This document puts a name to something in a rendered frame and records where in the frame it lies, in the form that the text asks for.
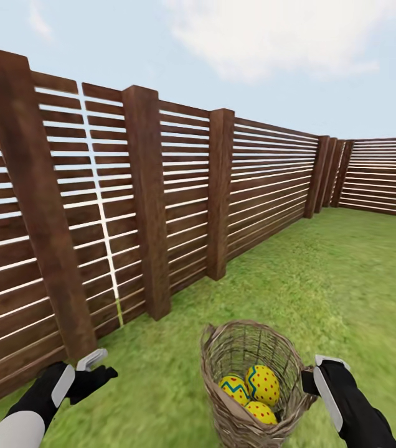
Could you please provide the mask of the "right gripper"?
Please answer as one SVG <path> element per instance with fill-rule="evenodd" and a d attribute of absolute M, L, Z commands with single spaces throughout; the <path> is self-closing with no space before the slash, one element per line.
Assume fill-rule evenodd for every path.
<path fill-rule="evenodd" d="M 301 392 L 306 392 L 309 394 L 314 395 L 320 395 L 320 392 L 318 390 L 318 387 L 316 386 L 315 380 L 314 380 L 314 373 L 311 373 L 310 371 L 302 370 L 301 372 L 302 379 L 301 381 Z"/>

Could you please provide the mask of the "wicker basket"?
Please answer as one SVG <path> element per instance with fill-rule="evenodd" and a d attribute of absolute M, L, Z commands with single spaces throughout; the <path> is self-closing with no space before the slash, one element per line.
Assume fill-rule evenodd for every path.
<path fill-rule="evenodd" d="M 215 343 L 219 348 L 223 346 L 221 339 L 224 331 L 243 325 L 265 330 L 269 335 L 279 339 L 288 346 L 289 355 L 294 357 L 292 362 L 297 364 L 293 370 L 296 373 L 296 378 L 290 392 L 285 395 L 283 407 L 275 406 L 274 415 L 277 419 L 275 425 L 260 422 L 257 417 L 254 417 L 233 397 L 230 397 L 223 388 L 217 387 L 220 381 L 218 377 L 215 378 L 217 371 L 209 366 L 209 351 Z M 262 322 L 255 322 L 251 319 L 232 319 L 230 322 L 219 326 L 209 324 L 202 328 L 202 331 L 211 333 L 206 343 L 204 343 L 203 338 L 200 339 L 201 373 L 204 377 L 204 386 L 212 410 L 216 435 L 221 444 L 225 448 L 282 448 L 283 443 L 302 420 L 304 412 L 308 411 L 311 405 L 318 400 L 318 395 L 309 394 L 305 391 L 301 392 L 299 387 L 302 370 L 313 373 L 314 366 L 304 365 L 292 342 L 284 334 L 276 332 Z M 234 337 L 231 336 L 226 339 L 230 351 L 235 348 L 234 343 Z"/>

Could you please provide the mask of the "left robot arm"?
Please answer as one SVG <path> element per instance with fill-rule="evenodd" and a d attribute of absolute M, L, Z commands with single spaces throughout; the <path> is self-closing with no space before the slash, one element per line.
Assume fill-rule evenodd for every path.
<path fill-rule="evenodd" d="M 54 415 L 64 398 L 70 405 L 85 399 L 118 372 L 105 365 L 90 368 L 108 356 L 106 348 L 97 349 L 78 362 L 58 363 L 46 368 L 17 404 L 0 422 L 0 448 L 39 448 Z"/>

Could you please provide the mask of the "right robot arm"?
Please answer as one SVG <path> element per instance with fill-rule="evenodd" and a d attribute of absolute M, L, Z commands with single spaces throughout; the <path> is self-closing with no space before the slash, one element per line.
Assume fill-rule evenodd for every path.
<path fill-rule="evenodd" d="M 387 419 L 358 389 L 343 360 L 315 356 L 314 371 L 302 370 L 301 392 L 318 395 L 347 448 L 396 448 Z"/>

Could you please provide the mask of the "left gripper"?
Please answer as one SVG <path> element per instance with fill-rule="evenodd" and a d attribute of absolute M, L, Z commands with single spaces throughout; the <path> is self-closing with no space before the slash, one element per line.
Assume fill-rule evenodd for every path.
<path fill-rule="evenodd" d="M 113 367 L 105 369 L 105 365 L 100 365 L 93 371 L 83 371 L 83 373 L 85 377 L 84 386 L 77 395 L 70 398 L 70 405 L 75 405 L 82 399 L 85 399 L 106 384 L 110 378 L 118 377 L 118 372 Z"/>

